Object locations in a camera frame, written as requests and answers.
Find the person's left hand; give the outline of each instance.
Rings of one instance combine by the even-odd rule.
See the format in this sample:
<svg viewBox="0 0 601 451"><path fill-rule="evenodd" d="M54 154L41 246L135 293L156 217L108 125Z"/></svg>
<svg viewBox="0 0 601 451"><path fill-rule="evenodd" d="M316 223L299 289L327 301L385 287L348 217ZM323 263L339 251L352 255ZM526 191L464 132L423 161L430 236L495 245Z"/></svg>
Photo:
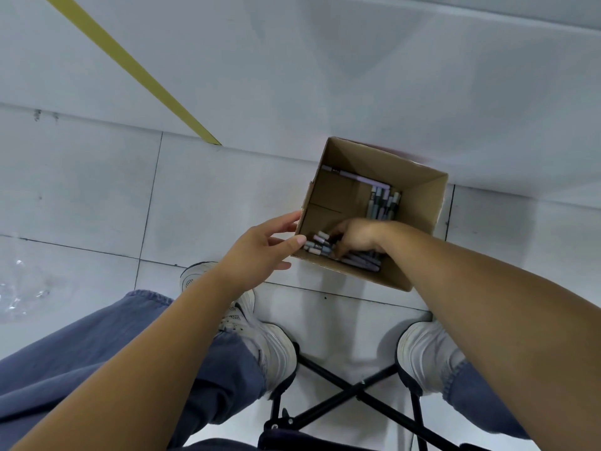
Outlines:
<svg viewBox="0 0 601 451"><path fill-rule="evenodd" d="M301 212L297 210L251 227L214 269L241 292L260 285L275 270L289 269L291 264L283 259L302 248L306 237L292 236L283 241L273 235L296 231L300 217Z"/></svg>

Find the person's right arm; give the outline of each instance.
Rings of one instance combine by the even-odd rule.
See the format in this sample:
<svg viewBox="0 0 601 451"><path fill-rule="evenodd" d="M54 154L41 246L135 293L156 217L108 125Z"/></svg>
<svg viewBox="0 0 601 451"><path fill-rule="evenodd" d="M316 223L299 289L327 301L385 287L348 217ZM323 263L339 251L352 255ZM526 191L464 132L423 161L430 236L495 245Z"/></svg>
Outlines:
<svg viewBox="0 0 601 451"><path fill-rule="evenodd" d="M601 443L601 308L398 222L351 219L336 256L386 252L544 451Z"/></svg>

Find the black metal frame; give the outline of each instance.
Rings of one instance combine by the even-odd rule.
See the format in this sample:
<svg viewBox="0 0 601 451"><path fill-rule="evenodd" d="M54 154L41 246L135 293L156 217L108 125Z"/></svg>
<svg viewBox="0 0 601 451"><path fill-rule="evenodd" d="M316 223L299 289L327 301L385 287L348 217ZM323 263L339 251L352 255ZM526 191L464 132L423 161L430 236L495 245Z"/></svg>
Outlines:
<svg viewBox="0 0 601 451"><path fill-rule="evenodd" d="M393 365L386 367L385 369L377 372L376 374L367 377L366 379L356 383L350 384L344 379L336 376L330 371L327 371L322 366L317 363L314 363L306 356L300 353L300 349L297 344L295 344L296 353L297 353L297 361L298 365L303 365L310 371L318 374L320 377L326 379L330 383L338 386L342 389L342 391L334 396L326 399L323 402L318 403L314 407L300 413L295 417L291 417L286 409L282 409L282 415L280 416L280 405L281 405L281 396L288 389L288 387L292 384L296 371L284 381L280 386L274 390L272 395L270 396L270 400L273 401L272 409L271 409L271 417L269 421L265 423L264 429L265 431L270 429L288 429L292 431L298 431L305 426L311 424L313 421L319 419L327 412L335 409L339 405L342 405L344 402L347 402L353 397L356 397L357 400L364 402L366 405L369 405L374 410L380 412L390 420L395 423L401 425L405 429L410 432L413 432L417 436L418 440L418 448L419 451L427 451L428 445L431 445L439 448L441 451L465 451L465 450L473 450L473 451L487 451L484 448L477 447L471 444L462 444L460 446L451 443L445 438L441 437L435 432L432 432L430 429L424 427L424 421L421 414L421 404L419 402L419 398L423 395L423 392L419 385L413 380L405 371L402 370L398 361L396 361ZM382 381L387 379L390 376L398 374L401 378L401 381L407 388L409 389L411 395L411 404L413 406L414 411L414 419L411 419L407 415L404 415L400 411L389 407L386 403L379 401L375 397L366 393L365 390Z"/></svg>

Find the person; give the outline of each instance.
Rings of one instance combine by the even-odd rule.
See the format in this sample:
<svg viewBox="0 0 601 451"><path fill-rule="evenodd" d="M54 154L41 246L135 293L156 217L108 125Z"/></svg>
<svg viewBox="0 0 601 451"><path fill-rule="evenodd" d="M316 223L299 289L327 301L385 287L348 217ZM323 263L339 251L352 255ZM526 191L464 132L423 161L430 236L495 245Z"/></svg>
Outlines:
<svg viewBox="0 0 601 451"><path fill-rule="evenodd" d="M284 259L306 238L274 234L295 231L299 217L252 227L219 263L187 269L175 301L128 293L0 361L0 446L181 448L273 390L296 355L281 327L253 315L252 289L289 268ZM350 219L331 235L342 237L338 257L387 253L437 317L409 327L397 348L425 392L442 391L477 425L531 437L544 451L597 449L601 309L398 222ZM213 439L186 449L256 448Z"/></svg>

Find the hand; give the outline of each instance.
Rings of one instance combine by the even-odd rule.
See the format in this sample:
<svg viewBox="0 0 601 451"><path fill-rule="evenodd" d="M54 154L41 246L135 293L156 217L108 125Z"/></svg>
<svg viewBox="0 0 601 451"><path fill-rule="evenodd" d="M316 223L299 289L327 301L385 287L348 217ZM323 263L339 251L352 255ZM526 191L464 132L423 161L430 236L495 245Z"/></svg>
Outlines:
<svg viewBox="0 0 601 451"><path fill-rule="evenodd" d="M339 223L330 231L330 238L342 235L342 240L336 242L334 256L341 258L350 250L376 250L384 253L384 249L376 243L376 230L385 224L383 221L366 218L350 218Z"/></svg>
<svg viewBox="0 0 601 451"><path fill-rule="evenodd" d="M298 210L251 227L240 236L214 270L223 275L226 281L239 287L242 293L263 283L273 271L289 269L291 264L283 259L302 248L306 237L292 236L283 241L272 236L296 231L296 221L300 217Z"/></svg>

